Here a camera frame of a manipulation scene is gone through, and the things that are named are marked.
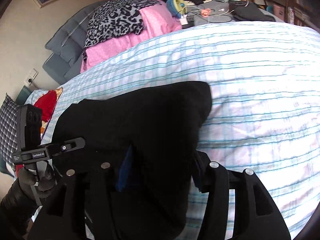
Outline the black gloved left hand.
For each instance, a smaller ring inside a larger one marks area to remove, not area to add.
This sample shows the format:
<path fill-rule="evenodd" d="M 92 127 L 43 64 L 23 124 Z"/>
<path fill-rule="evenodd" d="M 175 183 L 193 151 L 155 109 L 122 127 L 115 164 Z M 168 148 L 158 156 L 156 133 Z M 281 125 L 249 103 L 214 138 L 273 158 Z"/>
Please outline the black gloved left hand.
<path fill-rule="evenodd" d="M 18 173 L 18 183 L 22 191 L 33 200 L 35 197 L 31 189 L 32 186 L 35 186 L 38 197 L 45 199 L 51 195 L 56 185 L 54 171 L 50 164 L 47 164 L 46 170 L 39 180 L 28 169 L 22 168 Z"/>

